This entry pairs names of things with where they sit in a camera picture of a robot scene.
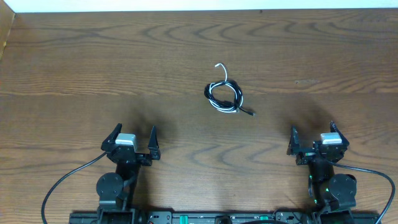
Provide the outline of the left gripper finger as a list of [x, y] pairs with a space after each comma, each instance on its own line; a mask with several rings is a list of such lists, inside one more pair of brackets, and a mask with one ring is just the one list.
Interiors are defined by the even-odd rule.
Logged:
[[152, 127], [147, 148], [150, 151], [150, 156], [152, 160], [160, 160], [161, 153], [159, 149], [159, 143], [157, 140], [157, 129], [155, 126]]
[[121, 133], [122, 124], [118, 123], [109, 136], [102, 142], [101, 150], [111, 152], [116, 148], [116, 138]]

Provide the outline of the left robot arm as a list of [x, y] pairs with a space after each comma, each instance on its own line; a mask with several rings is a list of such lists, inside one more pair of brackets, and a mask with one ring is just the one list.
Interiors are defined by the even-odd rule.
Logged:
[[147, 215], [133, 207], [132, 198], [142, 166], [151, 166], [160, 160], [161, 153], [157, 140], [157, 129], [152, 127], [148, 143], [148, 153], [136, 151], [136, 136], [121, 132], [122, 124], [102, 142], [101, 150], [116, 164], [114, 172], [101, 176], [96, 184], [99, 195], [97, 223], [146, 223]]

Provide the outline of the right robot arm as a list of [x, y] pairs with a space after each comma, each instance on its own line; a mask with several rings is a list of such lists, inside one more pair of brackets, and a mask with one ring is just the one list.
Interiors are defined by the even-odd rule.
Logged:
[[295, 156], [298, 166], [308, 166], [308, 193], [316, 207], [302, 218], [303, 223], [353, 223], [350, 208], [356, 205], [357, 180], [353, 175], [336, 174], [333, 166], [341, 160], [349, 141], [334, 122], [312, 147], [300, 145], [295, 126], [290, 129], [287, 154]]

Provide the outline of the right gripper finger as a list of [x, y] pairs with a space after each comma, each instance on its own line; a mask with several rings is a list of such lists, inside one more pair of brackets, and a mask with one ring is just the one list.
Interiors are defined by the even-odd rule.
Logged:
[[300, 152], [300, 150], [301, 147], [300, 147], [299, 134], [297, 128], [295, 126], [291, 126], [287, 155], [296, 155]]
[[340, 130], [337, 128], [337, 126], [336, 126], [334, 121], [330, 121], [330, 132], [331, 133], [337, 133], [340, 136], [340, 138], [341, 138], [342, 145], [349, 146], [349, 141], [340, 132]]

